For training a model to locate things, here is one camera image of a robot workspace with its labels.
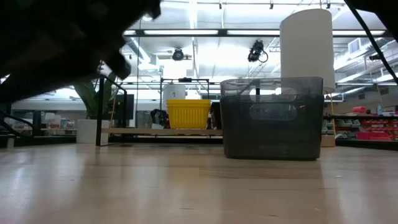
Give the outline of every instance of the ceiling-mounted camera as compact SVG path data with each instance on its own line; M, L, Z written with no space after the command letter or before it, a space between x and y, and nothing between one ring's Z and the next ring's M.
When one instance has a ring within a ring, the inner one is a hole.
M182 49L175 49L172 58L175 61L183 60L184 59L184 53L182 52Z
M265 61L260 60L260 56L263 53L267 56L267 59ZM255 41L255 43L253 44L253 47L250 49L248 60L249 60L249 62L260 61L262 63L268 61L268 54L264 51L264 44L262 43L262 40Z

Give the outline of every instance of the low wooden platform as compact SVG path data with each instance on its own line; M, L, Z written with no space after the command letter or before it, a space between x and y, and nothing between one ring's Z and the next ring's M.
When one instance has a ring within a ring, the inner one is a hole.
M146 128L103 128L103 133L114 134L197 134L197 135L223 135L223 130L207 129L146 129Z

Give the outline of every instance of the light wood floor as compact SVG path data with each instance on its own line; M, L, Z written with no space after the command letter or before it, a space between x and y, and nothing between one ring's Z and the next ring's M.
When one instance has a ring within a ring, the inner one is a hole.
M397 223L398 152L245 161L220 146L0 151L0 223Z

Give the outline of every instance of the white planter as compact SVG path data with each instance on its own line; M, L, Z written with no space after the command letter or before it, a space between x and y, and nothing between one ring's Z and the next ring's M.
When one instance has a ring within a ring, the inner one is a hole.
M102 121L102 128L108 128L109 121ZM95 144L97 120L80 119L77 121L76 142L78 144ZM109 133L101 133L101 143L108 143Z

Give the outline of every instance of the black cable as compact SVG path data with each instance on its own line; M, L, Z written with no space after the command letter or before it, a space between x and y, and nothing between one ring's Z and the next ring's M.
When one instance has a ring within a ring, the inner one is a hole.
M369 40L372 43L372 46L374 47L375 51L377 54L380 56L381 62L383 65L386 67L387 71L391 74L391 76L394 78L394 81L398 85L398 78L396 73L393 71L391 66L388 64L386 58L384 57L384 54L381 52L379 46L377 45L376 41L373 38L373 35L371 31L369 30L368 26L366 25L365 21L363 21L361 15L359 15L358 11L353 7L353 5L350 3L350 1L345 1L351 12L354 14L355 18L358 20L359 24L361 24L362 28L365 30L366 35L368 36Z
M267 61L268 61L268 54L267 54L267 52L265 51L265 50L262 50L264 53L265 53L265 55L267 56L267 60L265 60L265 61L262 61L262 60L260 60L259 59L259 62L261 62L261 63L266 63Z
M14 119L16 121L19 121L19 122L22 122L22 123L25 123L25 124L29 125L32 128L32 135L27 136L25 134L21 134L21 133L17 132L10 125L8 125L6 122L4 122L4 118L11 118L11 119ZM0 110L0 124L4 128L6 128L11 134L14 134L15 136L18 136L18 137L21 137L21 138L32 138L32 137L35 136L35 126L32 123L27 122L24 119L17 118L15 116L11 116L9 114L6 114L5 112L3 112L1 110Z

